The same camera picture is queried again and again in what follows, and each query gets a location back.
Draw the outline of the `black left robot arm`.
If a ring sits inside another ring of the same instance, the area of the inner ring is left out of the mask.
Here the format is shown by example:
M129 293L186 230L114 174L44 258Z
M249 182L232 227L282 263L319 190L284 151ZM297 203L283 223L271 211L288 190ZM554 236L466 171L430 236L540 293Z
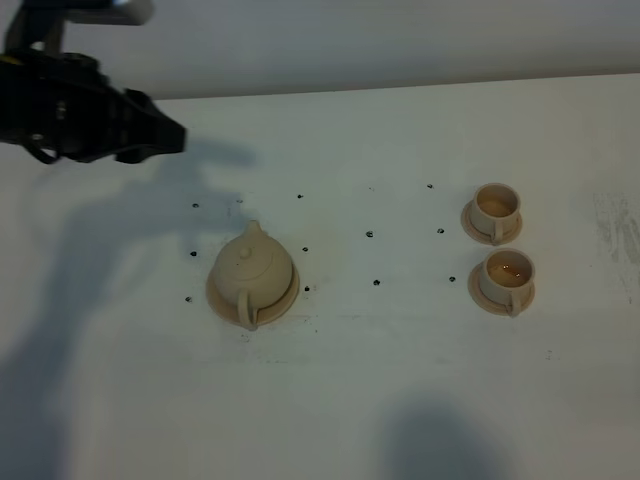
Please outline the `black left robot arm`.
M183 152L186 138L145 93L115 88L91 57L31 49L1 57L1 141L44 164L109 156L139 164Z

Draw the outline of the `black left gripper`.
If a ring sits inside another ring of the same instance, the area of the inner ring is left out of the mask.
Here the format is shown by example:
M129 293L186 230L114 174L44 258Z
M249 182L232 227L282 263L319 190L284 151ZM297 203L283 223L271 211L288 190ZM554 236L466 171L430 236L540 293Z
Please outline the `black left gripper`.
M44 164L80 163L115 155L124 164L185 151L187 130L137 90L124 103L100 64L79 53L20 53L29 87L19 144Z

